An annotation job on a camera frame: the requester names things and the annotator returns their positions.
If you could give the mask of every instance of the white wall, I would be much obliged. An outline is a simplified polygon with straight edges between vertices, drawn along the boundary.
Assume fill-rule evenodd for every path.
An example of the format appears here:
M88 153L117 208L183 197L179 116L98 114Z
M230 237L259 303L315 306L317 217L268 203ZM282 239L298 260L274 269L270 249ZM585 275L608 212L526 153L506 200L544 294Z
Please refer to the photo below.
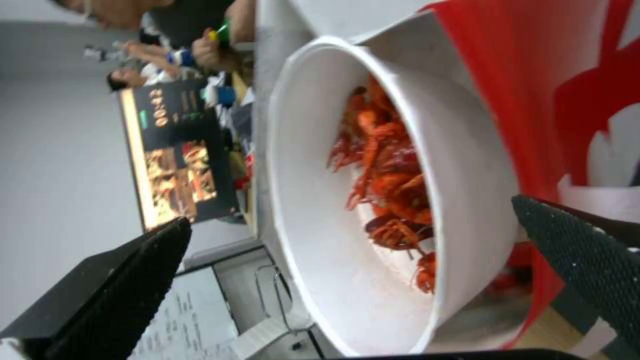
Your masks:
M141 234L113 65L81 58L125 33L0 22L0 329L80 260ZM188 254L249 237L196 224Z
M53 5L51 0L0 0L0 20L67 22L77 24L81 17Z

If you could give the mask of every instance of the person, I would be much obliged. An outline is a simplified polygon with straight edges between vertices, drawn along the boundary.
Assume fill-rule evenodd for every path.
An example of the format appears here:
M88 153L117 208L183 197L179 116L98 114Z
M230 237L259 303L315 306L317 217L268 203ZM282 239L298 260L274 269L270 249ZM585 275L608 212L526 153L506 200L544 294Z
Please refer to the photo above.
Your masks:
M155 27L172 47L192 47L196 61L209 70L219 69L225 59L216 42L202 36L217 29L224 18L230 24L230 43L255 38L256 0L50 0L67 10L84 14L103 28L140 28L142 16L150 15Z
M147 62L147 64L140 71L121 67L110 72L107 75L107 84L111 91L116 92L124 88L168 83L176 79L197 78L200 76L193 69L169 63L166 58L170 50L163 47L128 41L124 44L124 49L133 58Z

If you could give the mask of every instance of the white paper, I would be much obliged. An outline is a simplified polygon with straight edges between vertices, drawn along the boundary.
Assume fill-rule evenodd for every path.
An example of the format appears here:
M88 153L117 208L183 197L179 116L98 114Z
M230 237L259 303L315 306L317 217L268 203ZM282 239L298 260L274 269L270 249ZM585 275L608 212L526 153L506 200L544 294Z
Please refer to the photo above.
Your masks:
M212 268L176 277L129 360L232 359L238 330Z

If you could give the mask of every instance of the food poster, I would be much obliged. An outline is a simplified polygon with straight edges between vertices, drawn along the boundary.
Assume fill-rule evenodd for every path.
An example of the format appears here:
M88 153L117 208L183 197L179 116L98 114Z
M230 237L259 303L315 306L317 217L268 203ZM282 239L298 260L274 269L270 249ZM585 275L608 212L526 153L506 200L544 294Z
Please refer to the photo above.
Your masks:
M119 93L145 230L184 216L191 222L237 209L214 110L205 110L199 80Z

